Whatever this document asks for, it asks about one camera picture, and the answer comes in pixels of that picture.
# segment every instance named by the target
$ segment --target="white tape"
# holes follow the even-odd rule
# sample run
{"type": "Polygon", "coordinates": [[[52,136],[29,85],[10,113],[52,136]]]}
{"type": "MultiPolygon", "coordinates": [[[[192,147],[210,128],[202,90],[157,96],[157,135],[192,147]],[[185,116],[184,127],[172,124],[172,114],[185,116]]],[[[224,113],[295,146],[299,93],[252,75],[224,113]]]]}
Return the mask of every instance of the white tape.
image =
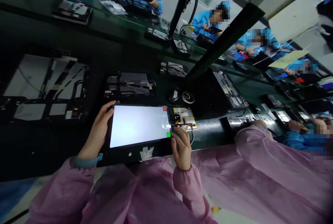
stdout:
{"type": "Polygon", "coordinates": [[[150,160],[153,157],[153,150],[154,147],[150,148],[150,150],[148,150],[148,147],[144,147],[142,151],[140,151],[141,161],[150,160]]]}

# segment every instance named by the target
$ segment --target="black frame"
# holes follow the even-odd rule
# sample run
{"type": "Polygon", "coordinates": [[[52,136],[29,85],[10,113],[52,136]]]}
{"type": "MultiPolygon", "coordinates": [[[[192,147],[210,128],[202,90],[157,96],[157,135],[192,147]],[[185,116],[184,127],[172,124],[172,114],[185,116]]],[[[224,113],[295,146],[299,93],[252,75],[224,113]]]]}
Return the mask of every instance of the black frame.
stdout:
{"type": "MultiPolygon", "coordinates": [[[[139,107],[166,107],[166,113],[168,115],[168,120],[171,126],[171,122],[170,122],[170,115],[168,112],[168,106],[167,105],[141,105],[141,104],[125,104],[125,103],[115,103],[114,105],[112,105],[110,107],[110,109],[114,109],[115,106],[139,106],[139,107]]],[[[129,149],[132,147],[137,147],[137,146],[147,146],[148,144],[151,143],[155,143],[155,142],[162,142],[162,141],[167,141],[167,140],[171,140],[171,137],[166,137],[166,138],[162,138],[162,139],[157,139],[157,140],[152,140],[152,141],[146,141],[146,142],[140,142],[140,143],[134,143],[134,144],[130,144],[130,145],[125,145],[125,146],[120,146],[120,147],[114,147],[114,148],[110,148],[110,142],[111,142],[111,131],[112,131],[112,123],[113,123],[113,116],[110,117],[110,119],[108,120],[108,131],[107,131],[107,135],[105,136],[105,142],[104,142],[104,152],[106,153],[110,153],[110,152],[114,152],[114,151],[118,151],[118,150],[124,150],[124,149],[129,149]]]]}

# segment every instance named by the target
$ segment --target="sleeve cuff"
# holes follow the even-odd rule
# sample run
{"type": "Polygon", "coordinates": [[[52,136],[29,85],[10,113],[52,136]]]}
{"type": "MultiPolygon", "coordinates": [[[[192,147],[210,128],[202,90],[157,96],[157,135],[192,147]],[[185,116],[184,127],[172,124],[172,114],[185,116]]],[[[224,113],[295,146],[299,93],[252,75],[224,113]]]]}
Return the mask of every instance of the sleeve cuff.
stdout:
{"type": "Polygon", "coordinates": [[[95,166],[100,160],[102,160],[103,154],[100,153],[98,156],[94,159],[89,160],[81,160],[77,156],[73,160],[73,167],[74,168],[88,168],[95,166]]]}

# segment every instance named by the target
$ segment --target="tablet screen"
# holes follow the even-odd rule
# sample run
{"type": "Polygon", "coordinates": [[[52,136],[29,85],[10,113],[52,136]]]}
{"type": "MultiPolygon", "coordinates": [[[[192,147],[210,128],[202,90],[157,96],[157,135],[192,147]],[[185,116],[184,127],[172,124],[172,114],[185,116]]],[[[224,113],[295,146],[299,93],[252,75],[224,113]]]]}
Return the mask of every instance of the tablet screen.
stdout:
{"type": "Polygon", "coordinates": [[[110,148],[171,137],[167,107],[115,105],[110,148]]]}

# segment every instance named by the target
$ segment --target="paper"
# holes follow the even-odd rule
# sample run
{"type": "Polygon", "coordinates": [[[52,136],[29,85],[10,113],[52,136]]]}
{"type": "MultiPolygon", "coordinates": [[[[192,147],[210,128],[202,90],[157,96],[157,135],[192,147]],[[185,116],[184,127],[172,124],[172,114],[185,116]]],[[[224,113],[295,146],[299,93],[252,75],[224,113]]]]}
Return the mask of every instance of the paper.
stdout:
{"type": "Polygon", "coordinates": [[[273,62],[272,64],[268,65],[269,67],[274,68],[287,68],[289,64],[292,63],[292,61],[295,61],[302,56],[305,56],[309,52],[306,50],[294,50],[293,52],[289,53],[285,57],[280,58],[279,60],[273,62]]]}
{"type": "Polygon", "coordinates": [[[153,150],[154,147],[150,148],[150,150],[148,150],[148,147],[144,147],[142,151],[140,151],[141,161],[150,160],[153,156],[153,150]]]}

